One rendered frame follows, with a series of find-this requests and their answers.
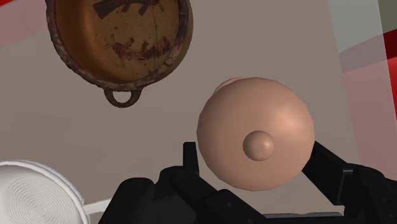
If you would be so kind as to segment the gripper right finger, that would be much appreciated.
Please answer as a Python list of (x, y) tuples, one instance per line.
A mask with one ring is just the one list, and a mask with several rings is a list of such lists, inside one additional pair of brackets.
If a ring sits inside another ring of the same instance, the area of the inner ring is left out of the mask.
[(397, 181), (342, 160), (318, 142), (302, 172), (344, 215), (365, 224), (397, 224)]

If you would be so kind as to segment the beige round lidded pot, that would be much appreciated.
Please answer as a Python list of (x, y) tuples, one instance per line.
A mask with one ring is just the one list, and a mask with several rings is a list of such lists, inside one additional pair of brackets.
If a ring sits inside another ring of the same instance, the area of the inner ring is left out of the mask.
[(305, 103), (278, 81), (224, 81), (199, 115), (197, 141), (210, 170), (232, 187), (271, 190), (297, 176), (315, 142)]

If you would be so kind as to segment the brown painted handled bowl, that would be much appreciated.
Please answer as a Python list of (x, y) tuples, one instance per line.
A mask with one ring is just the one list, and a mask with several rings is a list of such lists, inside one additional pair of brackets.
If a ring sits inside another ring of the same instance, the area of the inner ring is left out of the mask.
[(118, 108), (170, 75), (193, 35), (190, 0), (45, 0), (53, 46), (65, 65)]

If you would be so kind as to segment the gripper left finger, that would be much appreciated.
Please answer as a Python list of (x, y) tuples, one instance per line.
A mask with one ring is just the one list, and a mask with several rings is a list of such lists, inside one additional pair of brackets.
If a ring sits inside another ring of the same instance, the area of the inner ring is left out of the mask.
[(194, 142), (183, 145), (183, 164), (163, 169), (157, 183), (129, 178), (117, 188), (99, 224), (265, 224), (264, 215), (231, 191), (216, 190), (199, 175)]

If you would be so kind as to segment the white ribbed round pan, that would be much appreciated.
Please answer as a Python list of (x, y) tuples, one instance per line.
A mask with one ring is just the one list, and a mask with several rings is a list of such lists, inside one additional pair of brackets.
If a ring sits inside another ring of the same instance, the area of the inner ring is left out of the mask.
[(0, 224), (91, 224), (110, 199), (85, 204), (79, 191), (50, 167), (27, 160), (0, 162)]

